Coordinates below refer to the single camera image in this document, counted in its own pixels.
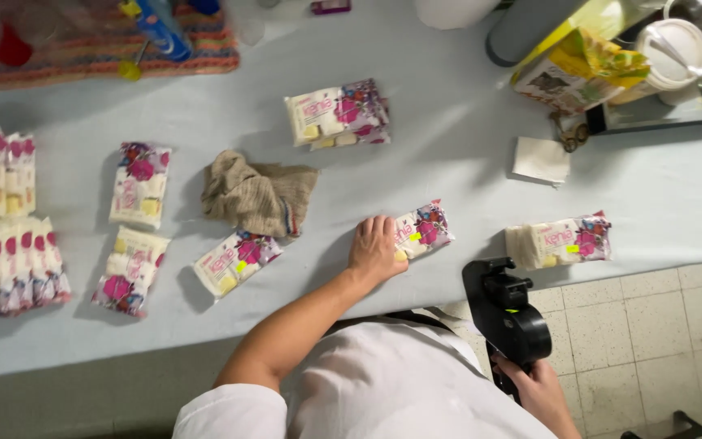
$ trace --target colorful woven fabric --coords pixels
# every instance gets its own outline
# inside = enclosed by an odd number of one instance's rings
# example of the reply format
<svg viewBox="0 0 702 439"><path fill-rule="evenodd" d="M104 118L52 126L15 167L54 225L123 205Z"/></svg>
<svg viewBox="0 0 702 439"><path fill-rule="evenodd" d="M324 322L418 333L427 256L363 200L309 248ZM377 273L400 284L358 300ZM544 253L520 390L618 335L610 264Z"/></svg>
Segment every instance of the colorful woven fabric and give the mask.
<svg viewBox="0 0 702 439"><path fill-rule="evenodd" d="M175 15L194 42L194 55L190 60L176 64L150 45L139 64L142 77L225 74L237 68L240 62L237 42L224 25L221 13L201 15L183 5L177 8ZM34 52L23 67L0 64L0 90L40 87L85 78L120 77L118 63L123 59L133 60L144 37L134 21L117 9L111 9L105 25L105 35L53 43L49 50Z"/></svg>

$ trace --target gray cylinder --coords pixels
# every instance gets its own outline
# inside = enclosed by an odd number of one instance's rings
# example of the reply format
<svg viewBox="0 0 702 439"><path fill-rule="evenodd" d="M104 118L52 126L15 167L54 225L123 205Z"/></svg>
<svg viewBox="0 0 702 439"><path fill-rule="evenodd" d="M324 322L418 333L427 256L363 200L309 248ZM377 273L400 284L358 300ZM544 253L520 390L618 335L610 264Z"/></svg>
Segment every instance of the gray cylinder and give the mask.
<svg viewBox="0 0 702 439"><path fill-rule="evenodd" d="M519 64L587 0L515 0L487 35L487 55L502 67Z"/></svg>

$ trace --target yellow packaging bag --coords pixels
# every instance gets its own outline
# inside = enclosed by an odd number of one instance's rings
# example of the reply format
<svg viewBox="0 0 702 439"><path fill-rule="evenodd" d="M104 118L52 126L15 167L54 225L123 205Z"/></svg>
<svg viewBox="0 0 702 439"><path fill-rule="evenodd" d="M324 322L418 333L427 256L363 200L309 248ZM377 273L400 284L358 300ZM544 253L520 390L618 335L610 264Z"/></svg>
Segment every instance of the yellow packaging bag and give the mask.
<svg viewBox="0 0 702 439"><path fill-rule="evenodd" d="M583 113L638 84L649 74L638 52L578 28L513 77L518 93L562 115Z"/></svg>

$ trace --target price labeling gun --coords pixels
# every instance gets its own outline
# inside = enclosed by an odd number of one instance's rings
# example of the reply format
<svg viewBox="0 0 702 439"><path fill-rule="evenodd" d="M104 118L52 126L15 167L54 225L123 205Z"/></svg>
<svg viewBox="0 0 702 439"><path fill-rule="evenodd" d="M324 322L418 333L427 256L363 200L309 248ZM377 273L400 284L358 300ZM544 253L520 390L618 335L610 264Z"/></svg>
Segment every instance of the price labeling gun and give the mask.
<svg viewBox="0 0 702 439"><path fill-rule="evenodd" d="M491 356L500 352L529 374L536 360L551 354L551 334L541 313L529 304L531 279L505 273L514 268L511 258L483 259L467 264L462 278L473 323L487 340L492 369L496 363ZM492 375L494 384L521 405L513 381L502 373Z"/></svg>

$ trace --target white shirt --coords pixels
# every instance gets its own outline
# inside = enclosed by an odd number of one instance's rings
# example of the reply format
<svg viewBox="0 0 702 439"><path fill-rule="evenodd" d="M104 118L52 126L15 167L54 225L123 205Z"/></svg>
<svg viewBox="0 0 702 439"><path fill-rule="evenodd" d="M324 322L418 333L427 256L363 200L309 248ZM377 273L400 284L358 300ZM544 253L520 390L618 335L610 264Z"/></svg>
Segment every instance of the white shirt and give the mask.
<svg viewBox="0 0 702 439"><path fill-rule="evenodd" d="M173 439L548 438L449 331L378 319L321 339L297 391L227 384L180 411Z"/></svg>

